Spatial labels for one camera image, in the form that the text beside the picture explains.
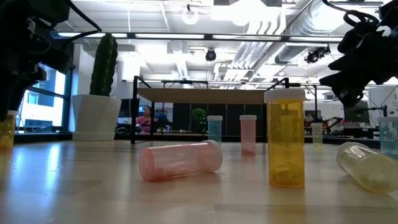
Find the window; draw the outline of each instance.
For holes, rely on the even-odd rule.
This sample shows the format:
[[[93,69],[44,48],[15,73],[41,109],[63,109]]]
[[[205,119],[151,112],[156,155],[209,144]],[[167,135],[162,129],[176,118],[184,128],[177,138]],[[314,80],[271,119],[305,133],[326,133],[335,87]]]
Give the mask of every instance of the window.
[[[25,91],[16,118],[17,131],[67,131],[70,74],[62,74],[45,65],[40,67],[46,71],[47,79]]]

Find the desk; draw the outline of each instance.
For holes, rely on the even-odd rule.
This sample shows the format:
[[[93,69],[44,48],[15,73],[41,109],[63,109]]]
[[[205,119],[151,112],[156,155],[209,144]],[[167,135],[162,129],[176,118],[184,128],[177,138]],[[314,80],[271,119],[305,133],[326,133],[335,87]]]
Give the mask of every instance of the desk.
[[[242,158],[224,142],[215,173],[143,182],[143,147],[179,142],[51,142],[16,146],[0,163],[0,223],[396,224],[398,192],[362,189],[336,164],[338,146],[305,145],[305,189],[268,184],[264,144]]]

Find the security camera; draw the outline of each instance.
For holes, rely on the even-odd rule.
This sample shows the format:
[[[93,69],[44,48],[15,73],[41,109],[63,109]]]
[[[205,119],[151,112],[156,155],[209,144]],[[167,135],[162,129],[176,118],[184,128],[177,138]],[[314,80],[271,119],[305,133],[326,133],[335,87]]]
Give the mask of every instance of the security camera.
[[[216,52],[214,51],[214,49],[208,49],[207,53],[206,53],[206,61],[208,62],[212,62],[214,60],[216,60]]]

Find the ceiling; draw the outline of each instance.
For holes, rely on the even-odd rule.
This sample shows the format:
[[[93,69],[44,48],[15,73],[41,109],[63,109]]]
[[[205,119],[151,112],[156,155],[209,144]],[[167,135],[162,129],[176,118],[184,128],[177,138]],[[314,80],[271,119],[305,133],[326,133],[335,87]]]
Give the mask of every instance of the ceiling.
[[[198,12],[198,21],[194,25],[188,25],[183,21],[182,13],[187,7],[185,3],[179,2],[179,0],[163,2],[135,0],[110,2],[90,0],[73,2],[90,19],[95,21],[103,29],[103,32],[212,34],[244,34],[250,32],[250,30],[248,30],[250,28],[250,23],[245,26],[237,26],[237,22],[234,21],[234,23],[231,19],[229,21],[214,20],[214,15],[219,16],[228,6],[214,6],[213,0],[201,0],[200,2],[192,2],[190,4],[191,9]],[[296,2],[288,0],[288,2],[288,4],[286,2],[283,6],[286,21],[291,20],[307,3],[307,0],[296,0]],[[362,7],[359,10],[374,14],[375,8],[376,7]],[[245,16],[251,15],[252,11],[255,11],[255,9],[240,7],[238,12],[232,15],[226,15],[225,17],[228,18],[228,16],[232,16],[234,20],[235,18],[242,19],[245,18]],[[94,28],[75,12],[71,11],[70,19],[59,24],[56,29],[59,32],[83,32],[93,30]],[[350,26],[342,24],[335,29],[331,35],[344,35],[350,29]],[[98,40],[83,39],[80,41],[84,44],[85,50],[92,55],[95,54]],[[126,62],[128,60],[128,51],[133,50],[140,55],[141,75],[143,75],[144,79],[173,79],[176,77],[173,72],[179,72],[180,70],[177,68],[178,63],[176,63],[176,57],[173,54],[167,53],[167,44],[169,42],[169,40],[118,40],[118,60]],[[206,80],[214,77],[214,67],[217,66],[217,63],[229,64],[234,60],[243,42],[189,40],[186,41],[186,44],[189,49],[195,49],[189,50],[188,54],[184,55],[184,62],[188,70],[188,79]],[[327,65],[342,56],[336,49],[337,44],[330,44],[330,48],[330,55],[327,55],[325,58],[309,67],[303,62],[303,58],[308,50],[313,49],[311,47],[304,53],[296,56],[288,66],[277,69],[278,72],[269,75],[269,67],[258,66],[260,69],[256,71],[255,77],[248,71],[247,74],[241,75],[240,78],[243,78],[242,80],[245,81],[250,78],[251,81],[255,82],[269,82],[275,77],[289,77],[292,79],[291,82],[305,82],[310,78],[310,82],[317,82],[320,77],[334,73]],[[207,49],[215,49],[217,59],[214,62],[207,62],[205,60]]]

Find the yellow pill bottle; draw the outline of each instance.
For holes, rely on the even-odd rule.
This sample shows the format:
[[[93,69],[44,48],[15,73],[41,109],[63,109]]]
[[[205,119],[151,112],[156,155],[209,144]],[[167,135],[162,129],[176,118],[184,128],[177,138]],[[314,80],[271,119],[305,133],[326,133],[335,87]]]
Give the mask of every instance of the yellow pill bottle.
[[[6,119],[0,122],[0,152],[12,150],[17,113],[17,111],[8,111]]]
[[[279,187],[304,187],[304,90],[270,90],[267,104],[269,183]]]

